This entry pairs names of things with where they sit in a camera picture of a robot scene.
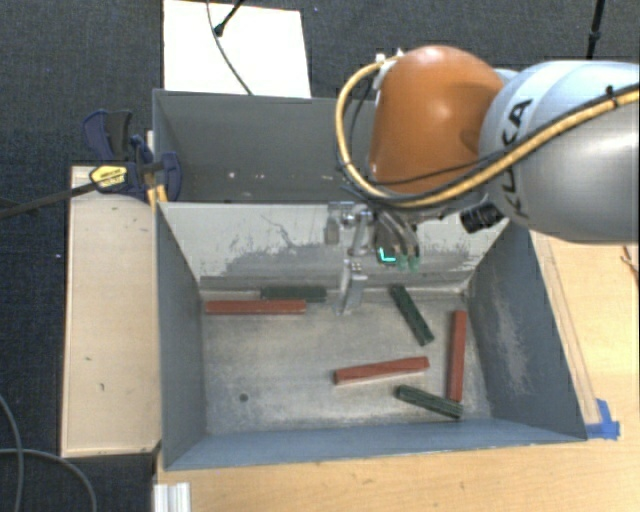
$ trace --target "green light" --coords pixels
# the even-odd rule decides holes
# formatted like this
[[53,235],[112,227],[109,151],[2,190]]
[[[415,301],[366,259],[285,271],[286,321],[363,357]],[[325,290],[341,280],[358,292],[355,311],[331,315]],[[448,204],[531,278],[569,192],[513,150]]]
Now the green light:
[[378,253],[380,254],[380,261],[382,261],[383,263],[395,263],[396,262],[395,256],[386,256],[384,254],[384,249],[382,247],[380,247],[378,249]]

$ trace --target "blue tape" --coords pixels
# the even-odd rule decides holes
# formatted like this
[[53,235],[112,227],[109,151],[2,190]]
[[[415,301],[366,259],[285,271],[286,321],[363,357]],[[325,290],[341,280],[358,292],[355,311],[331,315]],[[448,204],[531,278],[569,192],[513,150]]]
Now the blue tape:
[[589,439],[611,439],[617,441],[620,437],[620,422],[613,421],[609,412],[609,406],[605,400],[596,398],[596,404],[600,409],[601,423],[586,425]]

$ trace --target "white paper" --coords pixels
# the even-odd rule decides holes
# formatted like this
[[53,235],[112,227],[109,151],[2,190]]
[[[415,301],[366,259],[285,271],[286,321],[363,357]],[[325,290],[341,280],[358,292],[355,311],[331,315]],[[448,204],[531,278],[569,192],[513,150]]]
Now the white paper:
[[[164,1],[164,87],[172,91],[245,94],[215,45],[204,2]],[[211,4],[216,26],[231,5]],[[220,42],[254,94],[309,98],[298,11],[242,6]]]

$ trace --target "red wooden block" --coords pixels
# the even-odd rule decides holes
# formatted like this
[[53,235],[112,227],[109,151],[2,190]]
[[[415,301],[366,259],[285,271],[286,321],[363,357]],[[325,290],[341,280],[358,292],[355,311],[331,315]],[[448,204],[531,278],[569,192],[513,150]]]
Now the red wooden block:
[[207,315],[301,315],[307,310],[304,300],[210,300]]
[[427,368],[429,368],[429,360],[426,357],[408,357],[406,359],[396,359],[395,361],[342,368],[333,373],[333,382],[334,384],[348,384],[391,375],[421,372]]
[[447,374],[447,398],[462,401],[464,379],[464,349],[467,340],[467,312],[454,311],[451,322],[451,344],[449,346],[449,372]]

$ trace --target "dark floor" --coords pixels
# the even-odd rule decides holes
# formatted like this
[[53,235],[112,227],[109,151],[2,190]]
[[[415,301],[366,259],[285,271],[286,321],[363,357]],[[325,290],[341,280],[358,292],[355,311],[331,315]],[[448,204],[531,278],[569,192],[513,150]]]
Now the dark floor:
[[[447,43],[494,66],[521,69],[586,51],[594,1],[265,0],[300,9],[311,90],[335,97],[375,52]],[[160,0],[2,0],[0,197],[28,201],[67,186],[72,161],[91,158],[80,122],[98,108],[134,111],[151,126],[162,85]],[[610,0],[597,58],[638,62],[640,2]],[[0,394],[25,446],[56,452],[65,297],[64,204],[0,221]],[[0,448],[13,439],[0,419]],[[151,507],[149,456],[79,461],[102,511]],[[12,510],[15,460],[0,460],[0,512]],[[60,467],[27,461],[23,510],[85,511],[82,487]]]

